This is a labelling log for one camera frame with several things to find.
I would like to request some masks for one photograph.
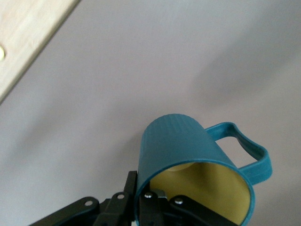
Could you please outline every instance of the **cup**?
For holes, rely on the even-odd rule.
[[[235,137],[257,161],[237,168],[216,140]],[[186,195],[237,225],[246,225],[254,210],[253,185],[268,179],[267,150],[245,137],[232,122],[204,129],[183,114],[154,120],[144,131],[138,167],[135,218],[142,190],[163,190],[167,199]]]

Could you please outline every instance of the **wooden plank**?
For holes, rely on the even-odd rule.
[[[0,0],[0,103],[80,0]]]

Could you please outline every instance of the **blue mug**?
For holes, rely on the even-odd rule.
[[[216,140],[235,137],[257,161],[237,168]],[[267,150],[245,137],[234,123],[204,129],[183,114],[154,120],[144,131],[139,157],[135,219],[139,196],[148,183],[167,199],[186,195],[237,225],[246,225],[254,210],[253,185],[268,179],[272,167]]]

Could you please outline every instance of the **silver screw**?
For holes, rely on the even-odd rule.
[[[123,199],[123,198],[124,198],[124,194],[119,194],[119,195],[117,196],[117,198],[118,198],[118,199]]]
[[[175,202],[175,204],[181,205],[181,204],[183,203],[183,199],[181,199],[181,198],[176,198],[176,199],[174,200],[174,202]]]
[[[85,206],[91,206],[93,202],[91,200],[85,202]]]
[[[145,193],[144,197],[147,198],[147,199],[149,199],[149,198],[152,197],[152,193],[147,192],[147,193]]]

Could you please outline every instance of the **mug handle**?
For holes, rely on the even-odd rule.
[[[252,185],[267,180],[272,175],[271,160],[268,151],[247,138],[232,122],[222,122],[206,129],[214,141],[224,137],[235,137],[243,149],[257,161],[239,168]]]

